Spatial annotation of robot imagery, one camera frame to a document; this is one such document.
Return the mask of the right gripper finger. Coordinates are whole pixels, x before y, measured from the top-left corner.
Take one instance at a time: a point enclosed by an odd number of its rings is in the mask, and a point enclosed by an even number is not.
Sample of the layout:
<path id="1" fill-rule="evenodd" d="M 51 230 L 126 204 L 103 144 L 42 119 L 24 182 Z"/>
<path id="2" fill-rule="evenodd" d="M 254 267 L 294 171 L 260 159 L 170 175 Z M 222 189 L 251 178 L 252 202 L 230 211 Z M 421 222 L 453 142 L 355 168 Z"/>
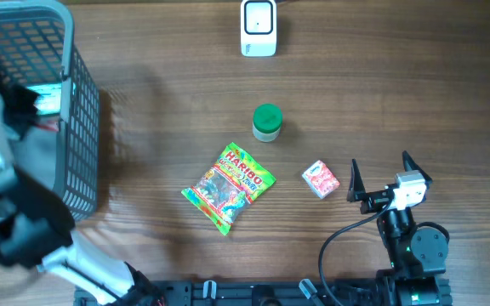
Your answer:
<path id="1" fill-rule="evenodd" d="M 362 177 L 356 159 L 351 161 L 350 167 L 350 186 L 347 192 L 346 200 L 348 202 L 364 201 L 367 198 Z"/>
<path id="2" fill-rule="evenodd" d="M 406 171 L 419 171 L 420 174 L 423 176 L 425 184 L 426 185 L 431 185 L 433 183 L 433 180 L 431 176 L 429 176 L 414 160 L 413 158 L 409 155 L 409 153 L 404 150 L 402 152 L 402 163 L 404 166 L 404 169 Z"/>

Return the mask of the green lid plastic jar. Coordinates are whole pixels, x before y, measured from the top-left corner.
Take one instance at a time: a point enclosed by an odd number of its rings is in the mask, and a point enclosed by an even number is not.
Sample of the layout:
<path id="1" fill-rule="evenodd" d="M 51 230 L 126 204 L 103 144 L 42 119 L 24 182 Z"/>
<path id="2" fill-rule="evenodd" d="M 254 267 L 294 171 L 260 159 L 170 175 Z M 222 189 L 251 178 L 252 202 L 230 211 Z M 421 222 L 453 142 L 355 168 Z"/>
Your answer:
<path id="1" fill-rule="evenodd" d="M 261 142 L 275 140 L 282 129 L 282 111 L 277 105 L 263 104 L 253 114 L 253 135 Z"/>

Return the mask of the Haribo gummy worms bag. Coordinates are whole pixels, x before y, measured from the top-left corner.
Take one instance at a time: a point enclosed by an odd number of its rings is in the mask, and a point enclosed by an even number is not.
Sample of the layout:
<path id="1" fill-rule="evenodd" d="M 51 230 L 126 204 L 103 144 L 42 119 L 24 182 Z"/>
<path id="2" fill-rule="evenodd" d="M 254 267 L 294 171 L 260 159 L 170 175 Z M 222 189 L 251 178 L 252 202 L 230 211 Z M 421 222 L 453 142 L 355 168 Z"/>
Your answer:
<path id="1" fill-rule="evenodd" d="M 275 182 L 275 176 L 251 155 L 230 143 L 200 180 L 181 194 L 227 235 L 238 215 Z"/>

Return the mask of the red snack stick packet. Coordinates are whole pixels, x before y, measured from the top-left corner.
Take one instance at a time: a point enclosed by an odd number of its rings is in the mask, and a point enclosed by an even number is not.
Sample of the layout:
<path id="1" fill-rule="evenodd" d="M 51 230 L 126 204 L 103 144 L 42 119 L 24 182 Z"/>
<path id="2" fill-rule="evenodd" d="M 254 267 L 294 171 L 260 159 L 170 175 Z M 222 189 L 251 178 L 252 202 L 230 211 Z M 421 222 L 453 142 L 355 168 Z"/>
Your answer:
<path id="1" fill-rule="evenodd" d="M 35 123 L 35 127 L 53 133 L 58 133 L 60 130 L 60 122 L 58 120 L 40 121 Z"/>

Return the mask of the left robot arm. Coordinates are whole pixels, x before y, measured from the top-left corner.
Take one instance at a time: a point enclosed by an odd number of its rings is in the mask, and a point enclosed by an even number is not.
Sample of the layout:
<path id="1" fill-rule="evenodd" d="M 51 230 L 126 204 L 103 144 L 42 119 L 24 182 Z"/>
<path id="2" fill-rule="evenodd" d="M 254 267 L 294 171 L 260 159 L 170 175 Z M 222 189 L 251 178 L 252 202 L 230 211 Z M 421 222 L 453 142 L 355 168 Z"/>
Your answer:
<path id="1" fill-rule="evenodd" d="M 63 201 L 16 163 L 10 142 L 37 125 L 38 97 L 0 70 L 0 264 L 59 276 L 99 305 L 163 305 L 156 286 L 87 240 Z"/>

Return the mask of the white barcode scanner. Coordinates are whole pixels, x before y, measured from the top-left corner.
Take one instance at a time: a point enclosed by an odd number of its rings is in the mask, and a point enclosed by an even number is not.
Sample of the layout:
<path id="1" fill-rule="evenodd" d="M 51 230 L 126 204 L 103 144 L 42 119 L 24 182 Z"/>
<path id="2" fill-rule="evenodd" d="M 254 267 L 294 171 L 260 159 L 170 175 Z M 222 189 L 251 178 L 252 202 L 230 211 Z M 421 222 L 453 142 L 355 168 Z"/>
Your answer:
<path id="1" fill-rule="evenodd" d="M 271 57 L 277 47 L 277 6 L 274 0 L 242 0 L 240 44 L 245 57 Z"/>

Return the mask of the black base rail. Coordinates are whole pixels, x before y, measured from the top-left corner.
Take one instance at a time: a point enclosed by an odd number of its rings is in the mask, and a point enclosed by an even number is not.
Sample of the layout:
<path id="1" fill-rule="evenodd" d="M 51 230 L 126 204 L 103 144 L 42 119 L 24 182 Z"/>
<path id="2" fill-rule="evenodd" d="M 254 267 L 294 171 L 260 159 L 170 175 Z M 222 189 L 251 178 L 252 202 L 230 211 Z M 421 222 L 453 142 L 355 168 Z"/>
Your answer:
<path id="1" fill-rule="evenodd" d="M 161 290 L 161 305 L 332 305 L 333 300 L 319 282 L 301 286 L 297 282 L 155 281 Z M 330 286 L 343 305 L 453 305 L 446 279 L 337 280 Z"/>

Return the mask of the grey plastic mesh basket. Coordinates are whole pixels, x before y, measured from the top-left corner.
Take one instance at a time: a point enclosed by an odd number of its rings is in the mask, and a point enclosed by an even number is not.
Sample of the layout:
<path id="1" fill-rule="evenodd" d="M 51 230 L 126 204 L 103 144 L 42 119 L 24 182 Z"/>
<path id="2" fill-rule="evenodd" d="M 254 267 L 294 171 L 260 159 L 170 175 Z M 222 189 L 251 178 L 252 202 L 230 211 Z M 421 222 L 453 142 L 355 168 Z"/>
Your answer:
<path id="1" fill-rule="evenodd" d="M 0 75 L 30 87 L 60 83 L 58 120 L 53 133 L 32 127 L 13 141 L 17 163 L 50 188 L 76 221 L 97 208 L 100 94 L 74 43 L 71 11 L 58 1 L 0 2 Z"/>

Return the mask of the light teal tissue pack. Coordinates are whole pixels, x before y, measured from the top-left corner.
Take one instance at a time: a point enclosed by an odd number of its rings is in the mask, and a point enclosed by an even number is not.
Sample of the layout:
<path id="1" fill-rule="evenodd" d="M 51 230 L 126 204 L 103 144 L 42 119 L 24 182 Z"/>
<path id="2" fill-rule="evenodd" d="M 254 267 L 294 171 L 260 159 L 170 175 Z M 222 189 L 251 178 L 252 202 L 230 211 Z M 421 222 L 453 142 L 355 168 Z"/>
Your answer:
<path id="1" fill-rule="evenodd" d="M 28 87 L 38 94 L 35 106 L 39 116 L 58 116 L 61 107 L 60 83 L 47 83 Z"/>

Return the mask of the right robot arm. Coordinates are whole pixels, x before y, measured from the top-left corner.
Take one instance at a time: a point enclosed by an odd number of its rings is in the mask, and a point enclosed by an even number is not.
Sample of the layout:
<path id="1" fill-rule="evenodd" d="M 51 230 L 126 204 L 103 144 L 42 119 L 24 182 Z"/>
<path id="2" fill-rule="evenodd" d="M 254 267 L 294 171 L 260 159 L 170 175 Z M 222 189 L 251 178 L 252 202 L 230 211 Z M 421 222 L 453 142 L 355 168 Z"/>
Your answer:
<path id="1" fill-rule="evenodd" d="M 439 224 L 418 223 L 412 208 L 426 201 L 432 178 L 406 152 L 404 170 L 383 190 L 367 192 L 356 161 L 351 163 L 347 201 L 361 203 L 362 214 L 376 213 L 376 224 L 388 252 L 390 269 L 376 274 L 383 305 L 448 306 L 453 303 L 446 259 L 450 234 Z"/>

